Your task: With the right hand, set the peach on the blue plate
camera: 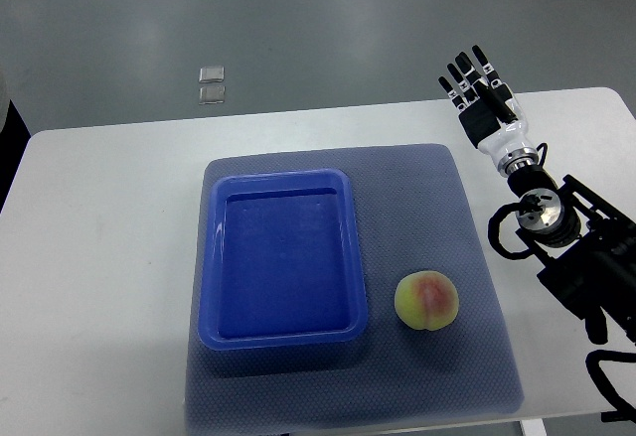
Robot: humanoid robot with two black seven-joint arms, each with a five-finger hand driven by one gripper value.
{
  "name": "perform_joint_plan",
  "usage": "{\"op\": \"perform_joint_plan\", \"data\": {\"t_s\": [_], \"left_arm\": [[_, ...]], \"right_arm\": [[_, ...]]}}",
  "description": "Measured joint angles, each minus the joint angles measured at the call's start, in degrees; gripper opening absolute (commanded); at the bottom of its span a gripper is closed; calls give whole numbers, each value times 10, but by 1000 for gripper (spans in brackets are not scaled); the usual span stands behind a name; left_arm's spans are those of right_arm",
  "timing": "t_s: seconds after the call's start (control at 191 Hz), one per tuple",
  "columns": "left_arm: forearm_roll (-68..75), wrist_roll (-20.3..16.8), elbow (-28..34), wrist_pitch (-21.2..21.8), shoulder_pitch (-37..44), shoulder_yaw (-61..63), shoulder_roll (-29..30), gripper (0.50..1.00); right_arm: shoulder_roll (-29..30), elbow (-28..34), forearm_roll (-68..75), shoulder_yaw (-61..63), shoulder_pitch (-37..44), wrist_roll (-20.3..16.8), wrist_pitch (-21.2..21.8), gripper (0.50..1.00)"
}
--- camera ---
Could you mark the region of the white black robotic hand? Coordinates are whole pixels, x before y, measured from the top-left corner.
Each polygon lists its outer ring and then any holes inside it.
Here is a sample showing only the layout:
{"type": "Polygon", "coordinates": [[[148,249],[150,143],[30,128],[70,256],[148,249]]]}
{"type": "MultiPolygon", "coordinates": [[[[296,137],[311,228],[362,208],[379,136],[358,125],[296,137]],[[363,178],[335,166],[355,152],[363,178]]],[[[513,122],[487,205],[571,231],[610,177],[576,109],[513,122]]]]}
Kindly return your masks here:
{"type": "Polygon", "coordinates": [[[447,65],[438,82],[458,113],[472,146],[491,158],[504,177],[538,165],[540,155],[529,140],[528,120],[518,99],[483,50],[474,45],[447,65]]]}

